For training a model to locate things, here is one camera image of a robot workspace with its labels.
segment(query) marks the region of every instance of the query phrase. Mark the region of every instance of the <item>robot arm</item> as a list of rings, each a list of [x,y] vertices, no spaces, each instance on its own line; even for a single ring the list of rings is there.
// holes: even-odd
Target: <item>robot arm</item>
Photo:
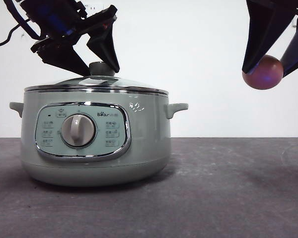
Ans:
[[[249,73],[277,41],[283,31],[298,15],[298,0],[246,0],[250,15],[249,37],[243,72]],[[281,58],[284,75],[298,69],[297,31]]]
[[[115,72],[119,71],[112,29],[117,8],[111,5],[91,17],[87,17],[84,5],[75,0],[16,0],[27,16],[41,29],[38,36],[17,12],[12,0],[3,0],[19,25],[35,40],[31,48],[44,63],[77,74],[90,75],[87,65],[73,49],[80,37],[90,36],[87,46]]]

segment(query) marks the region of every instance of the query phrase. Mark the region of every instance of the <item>white knob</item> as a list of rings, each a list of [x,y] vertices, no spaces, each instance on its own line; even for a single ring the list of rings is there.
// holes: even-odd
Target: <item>white knob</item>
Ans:
[[[96,128],[89,117],[77,114],[65,119],[61,133],[68,145],[82,147],[94,138]]]

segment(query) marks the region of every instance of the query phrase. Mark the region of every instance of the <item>pink ball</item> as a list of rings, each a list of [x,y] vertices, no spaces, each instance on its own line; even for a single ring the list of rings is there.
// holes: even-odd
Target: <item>pink ball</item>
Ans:
[[[284,77],[284,67],[275,57],[265,55],[251,72],[242,72],[242,75],[250,87],[265,90],[280,83]]]

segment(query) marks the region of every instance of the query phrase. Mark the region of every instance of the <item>brand logo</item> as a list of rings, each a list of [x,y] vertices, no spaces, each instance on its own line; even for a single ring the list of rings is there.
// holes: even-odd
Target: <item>brand logo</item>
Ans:
[[[97,113],[97,116],[98,117],[118,117],[118,113],[105,113],[105,112],[100,112],[100,113]]]

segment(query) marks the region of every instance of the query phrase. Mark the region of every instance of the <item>table surface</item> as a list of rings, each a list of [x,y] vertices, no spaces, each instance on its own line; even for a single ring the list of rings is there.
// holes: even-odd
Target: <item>table surface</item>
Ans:
[[[31,179],[0,139],[0,238],[298,238],[298,138],[173,138],[167,167],[119,186]]]

